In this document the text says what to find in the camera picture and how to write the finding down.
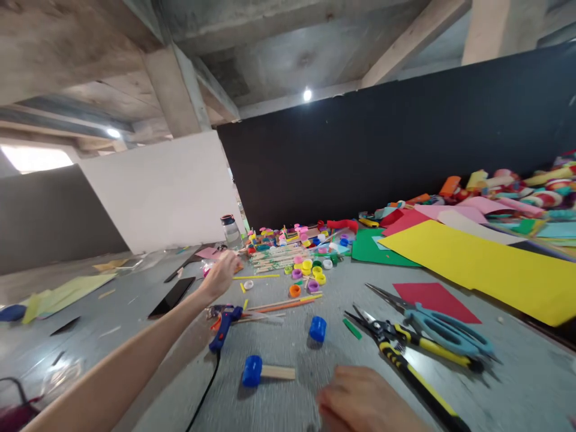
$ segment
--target white wall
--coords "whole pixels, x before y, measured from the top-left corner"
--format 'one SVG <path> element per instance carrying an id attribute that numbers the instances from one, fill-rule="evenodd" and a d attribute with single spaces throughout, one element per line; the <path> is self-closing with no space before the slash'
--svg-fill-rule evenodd
<path id="1" fill-rule="evenodd" d="M 224 240 L 220 217 L 229 213 L 245 232 L 215 131 L 80 167 L 133 253 Z"/>

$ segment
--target black wall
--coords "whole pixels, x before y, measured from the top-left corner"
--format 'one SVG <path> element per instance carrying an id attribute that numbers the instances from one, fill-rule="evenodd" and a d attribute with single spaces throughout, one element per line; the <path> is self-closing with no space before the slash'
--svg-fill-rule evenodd
<path id="1" fill-rule="evenodd" d="M 127 250 L 78 165 L 0 179 L 0 274 Z"/>
<path id="2" fill-rule="evenodd" d="M 446 177 L 466 181 L 480 168 L 549 168 L 576 147 L 565 129 L 574 133 L 575 94 L 573 43 L 386 83 L 218 134 L 248 221 L 278 228 L 438 193 Z"/>

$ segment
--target blue mallet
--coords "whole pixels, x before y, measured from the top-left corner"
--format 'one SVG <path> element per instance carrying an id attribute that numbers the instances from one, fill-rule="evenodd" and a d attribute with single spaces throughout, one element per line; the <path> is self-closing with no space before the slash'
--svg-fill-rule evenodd
<path id="1" fill-rule="evenodd" d="M 260 356 L 247 357 L 242 374 L 242 384 L 245 387 L 258 387 L 260 377 L 295 380 L 296 370 L 294 368 L 262 365 Z"/>

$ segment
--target glue gun cord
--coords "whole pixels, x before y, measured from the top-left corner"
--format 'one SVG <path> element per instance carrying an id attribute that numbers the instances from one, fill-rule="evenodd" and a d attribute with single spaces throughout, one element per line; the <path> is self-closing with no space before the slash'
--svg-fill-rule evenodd
<path id="1" fill-rule="evenodd" d="M 220 366 L 220 351 L 216 351 L 216 369 L 214 369 L 214 373 L 212 374 L 212 378 L 210 378 L 210 382 L 208 383 L 208 387 L 206 387 L 206 390 L 204 391 L 204 395 L 202 396 L 202 399 L 200 399 L 200 403 L 198 404 L 198 408 L 196 408 L 196 411 L 194 412 L 194 416 L 192 417 L 190 424 L 186 428 L 186 432 L 190 432 L 190 429 L 192 429 L 192 425 L 194 424 L 194 420 L 196 420 L 196 417 L 198 416 L 198 413 L 200 412 L 200 408 L 202 408 L 202 404 L 204 403 L 204 399 L 206 399 L 206 395 L 208 394 L 210 387 L 212 387 L 212 383 L 214 382 L 214 378 L 216 378 L 216 372 L 218 372 L 218 366 Z"/>

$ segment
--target plastic bottle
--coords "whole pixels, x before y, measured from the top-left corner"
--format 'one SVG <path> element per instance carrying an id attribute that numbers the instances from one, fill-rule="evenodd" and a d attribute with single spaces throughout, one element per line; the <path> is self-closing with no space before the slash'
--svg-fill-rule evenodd
<path id="1" fill-rule="evenodd" d="M 220 221 L 224 227 L 224 235 L 226 236 L 228 249 L 240 250 L 242 248 L 242 236 L 240 235 L 234 216 L 224 215 L 220 218 Z"/>

